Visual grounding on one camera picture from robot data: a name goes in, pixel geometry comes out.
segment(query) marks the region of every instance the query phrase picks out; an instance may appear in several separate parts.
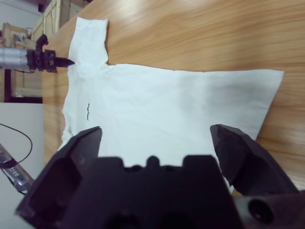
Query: white t-shirt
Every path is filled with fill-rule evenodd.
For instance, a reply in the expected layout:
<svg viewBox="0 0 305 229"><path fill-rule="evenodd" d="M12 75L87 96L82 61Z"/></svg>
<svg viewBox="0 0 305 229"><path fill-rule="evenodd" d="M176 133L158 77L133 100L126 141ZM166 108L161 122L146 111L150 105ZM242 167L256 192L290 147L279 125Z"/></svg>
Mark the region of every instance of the white t-shirt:
<svg viewBox="0 0 305 229"><path fill-rule="evenodd" d="M186 155L213 155L210 125L237 127L256 139L283 72L188 72L107 64L107 20L77 19L69 58L63 144L81 130L102 128L99 156L126 167L181 166Z"/></svg>

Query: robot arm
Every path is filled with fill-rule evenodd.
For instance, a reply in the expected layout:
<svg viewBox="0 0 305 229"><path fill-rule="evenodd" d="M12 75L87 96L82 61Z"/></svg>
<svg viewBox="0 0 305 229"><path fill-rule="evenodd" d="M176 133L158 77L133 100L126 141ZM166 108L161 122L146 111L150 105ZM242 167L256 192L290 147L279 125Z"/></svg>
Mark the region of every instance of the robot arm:
<svg viewBox="0 0 305 229"><path fill-rule="evenodd" d="M74 64L67 58L56 57L53 50L42 51L43 45L48 44L46 35L42 35L36 43L36 50L0 47L0 68L18 70L47 70L56 73L57 67L68 67Z"/></svg>

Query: screw hole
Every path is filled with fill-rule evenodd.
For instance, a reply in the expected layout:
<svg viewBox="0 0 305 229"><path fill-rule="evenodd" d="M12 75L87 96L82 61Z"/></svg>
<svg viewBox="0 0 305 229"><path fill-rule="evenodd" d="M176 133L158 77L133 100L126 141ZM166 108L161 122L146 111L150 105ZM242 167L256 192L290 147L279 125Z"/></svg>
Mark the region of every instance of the screw hole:
<svg viewBox="0 0 305 229"><path fill-rule="evenodd" d="M132 166L131 168L125 168L125 171L128 173L137 173L142 169L141 166Z"/></svg>
<svg viewBox="0 0 305 229"><path fill-rule="evenodd" d="M175 172L176 168L173 166L164 166L166 172Z"/></svg>
<svg viewBox="0 0 305 229"><path fill-rule="evenodd" d="M248 204L249 212L259 222L270 224L274 220L274 215L265 202L259 199L253 199Z"/></svg>

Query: wooden table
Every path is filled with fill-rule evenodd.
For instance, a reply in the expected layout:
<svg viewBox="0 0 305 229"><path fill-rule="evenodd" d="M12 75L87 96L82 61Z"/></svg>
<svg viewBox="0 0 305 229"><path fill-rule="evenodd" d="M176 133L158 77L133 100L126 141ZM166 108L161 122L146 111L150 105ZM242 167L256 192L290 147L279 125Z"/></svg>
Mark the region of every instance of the wooden table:
<svg viewBox="0 0 305 229"><path fill-rule="evenodd" d="M94 0L78 16L108 19L108 64L285 71L258 142L305 189L305 4L302 0ZM67 57L76 17L50 39ZM61 144L67 70L43 73L46 163Z"/></svg>

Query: white wall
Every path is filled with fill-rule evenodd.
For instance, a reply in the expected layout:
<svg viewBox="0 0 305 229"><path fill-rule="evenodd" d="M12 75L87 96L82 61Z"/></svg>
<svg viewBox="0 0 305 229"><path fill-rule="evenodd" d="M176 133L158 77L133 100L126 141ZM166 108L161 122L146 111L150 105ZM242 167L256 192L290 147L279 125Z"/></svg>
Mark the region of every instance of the white wall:
<svg viewBox="0 0 305 229"><path fill-rule="evenodd" d="M0 30L4 22L22 28L33 28L40 15L35 1L0 0Z"/></svg>

